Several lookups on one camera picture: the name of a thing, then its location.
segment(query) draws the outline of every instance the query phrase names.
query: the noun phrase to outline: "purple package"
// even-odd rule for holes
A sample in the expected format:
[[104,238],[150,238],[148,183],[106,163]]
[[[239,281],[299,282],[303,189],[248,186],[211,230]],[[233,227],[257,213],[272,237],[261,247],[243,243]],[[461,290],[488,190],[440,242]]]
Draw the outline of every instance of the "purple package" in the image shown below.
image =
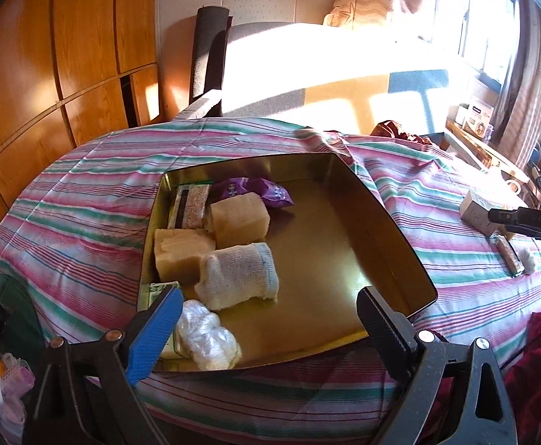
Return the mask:
[[289,193],[281,185],[262,178],[249,179],[247,177],[236,177],[214,184],[210,189],[210,201],[218,202],[249,192],[258,194],[268,208],[279,209],[293,205]]

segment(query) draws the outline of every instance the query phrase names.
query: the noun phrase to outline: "light blue ribbed cuff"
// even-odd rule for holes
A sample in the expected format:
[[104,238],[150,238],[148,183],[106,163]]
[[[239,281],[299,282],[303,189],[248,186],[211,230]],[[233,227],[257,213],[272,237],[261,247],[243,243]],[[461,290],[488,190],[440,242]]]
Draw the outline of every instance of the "light blue ribbed cuff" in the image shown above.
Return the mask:
[[276,275],[275,262],[272,258],[271,249],[266,243],[254,243],[256,252],[262,260],[266,272],[266,282],[268,283],[267,299],[276,299],[279,292],[279,277]]

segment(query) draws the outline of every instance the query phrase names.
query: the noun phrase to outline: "white knitted sock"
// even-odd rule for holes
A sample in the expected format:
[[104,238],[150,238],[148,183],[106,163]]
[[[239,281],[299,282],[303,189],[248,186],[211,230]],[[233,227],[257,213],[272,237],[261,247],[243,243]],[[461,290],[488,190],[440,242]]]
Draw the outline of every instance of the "white knitted sock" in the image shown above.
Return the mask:
[[276,299],[279,279],[266,243],[236,245],[213,251],[200,261],[194,287],[210,310],[222,310],[253,297]]

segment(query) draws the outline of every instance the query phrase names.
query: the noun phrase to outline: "window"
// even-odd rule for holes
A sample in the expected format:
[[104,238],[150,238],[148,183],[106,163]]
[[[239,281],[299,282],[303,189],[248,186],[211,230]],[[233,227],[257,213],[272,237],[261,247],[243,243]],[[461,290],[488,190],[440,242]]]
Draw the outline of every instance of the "window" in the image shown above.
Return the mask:
[[423,40],[503,84],[518,35],[517,0],[427,0],[419,13]]

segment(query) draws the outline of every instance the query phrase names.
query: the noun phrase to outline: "gold tray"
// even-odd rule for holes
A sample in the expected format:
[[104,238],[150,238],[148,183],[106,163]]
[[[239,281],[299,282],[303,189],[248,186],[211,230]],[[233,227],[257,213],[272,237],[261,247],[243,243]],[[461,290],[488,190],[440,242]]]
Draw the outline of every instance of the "gold tray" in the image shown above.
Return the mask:
[[[378,288],[406,316],[435,302],[437,291],[415,251],[384,207],[335,154],[280,154],[168,171],[149,221],[138,310],[158,282],[154,233],[167,226],[175,187],[231,177],[264,177],[283,185],[294,206],[271,209],[266,236],[279,276],[276,303],[251,299],[217,312],[242,347],[236,368],[314,355],[365,337],[355,301]],[[182,286],[185,299],[197,299]],[[197,371],[191,359],[160,359],[155,371]]]

